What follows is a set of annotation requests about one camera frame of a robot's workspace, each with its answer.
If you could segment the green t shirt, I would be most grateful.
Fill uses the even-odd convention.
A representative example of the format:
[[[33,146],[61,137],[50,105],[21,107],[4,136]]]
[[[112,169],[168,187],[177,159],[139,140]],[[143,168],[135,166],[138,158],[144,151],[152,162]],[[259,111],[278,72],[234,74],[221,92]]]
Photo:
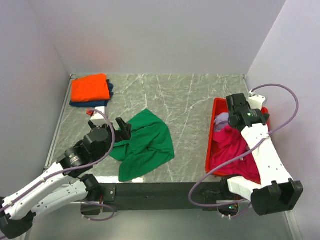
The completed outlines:
[[[121,162],[118,180],[128,182],[142,177],[175,158],[169,127],[144,109],[131,120],[131,138],[114,145],[110,156]]]

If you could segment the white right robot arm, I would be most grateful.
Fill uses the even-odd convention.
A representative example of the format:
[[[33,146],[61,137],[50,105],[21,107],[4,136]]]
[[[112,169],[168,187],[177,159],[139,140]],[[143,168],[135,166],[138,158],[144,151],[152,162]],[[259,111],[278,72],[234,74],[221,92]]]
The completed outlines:
[[[270,115],[262,111],[264,100],[260,95],[246,98],[242,93],[226,97],[228,124],[246,141],[260,183],[233,176],[219,187],[222,198],[230,200],[239,195],[251,202],[259,216],[293,210],[304,191],[302,183],[293,180],[286,170],[273,145],[267,125]]]

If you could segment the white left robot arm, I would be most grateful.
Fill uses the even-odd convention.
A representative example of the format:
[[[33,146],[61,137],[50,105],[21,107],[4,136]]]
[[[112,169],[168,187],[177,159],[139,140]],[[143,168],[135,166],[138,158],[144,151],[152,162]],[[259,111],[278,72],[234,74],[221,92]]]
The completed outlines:
[[[103,194],[93,174],[86,172],[112,151],[115,143],[131,139],[132,125],[116,118],[101,126],[92,121],[82,140],[67,149],[41,176],[18,192],[0,200],[0,231],[7,239],[28,232],[35,219],[69,203],[94,201]]]

